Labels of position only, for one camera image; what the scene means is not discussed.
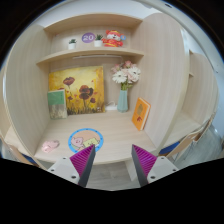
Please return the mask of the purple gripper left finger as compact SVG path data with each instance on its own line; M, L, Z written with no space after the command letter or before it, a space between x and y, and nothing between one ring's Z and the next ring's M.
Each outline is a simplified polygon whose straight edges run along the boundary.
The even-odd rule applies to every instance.
M81 187L87 185L95 158L95 146L91 145L71 157L63 157L54 163L48 172Z

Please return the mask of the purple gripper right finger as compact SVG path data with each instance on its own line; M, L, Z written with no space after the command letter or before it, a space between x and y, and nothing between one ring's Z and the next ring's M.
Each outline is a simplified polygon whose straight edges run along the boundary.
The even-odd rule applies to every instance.
M131 154L141 187L178 170L166 157L156 157L139 146L132 145Z

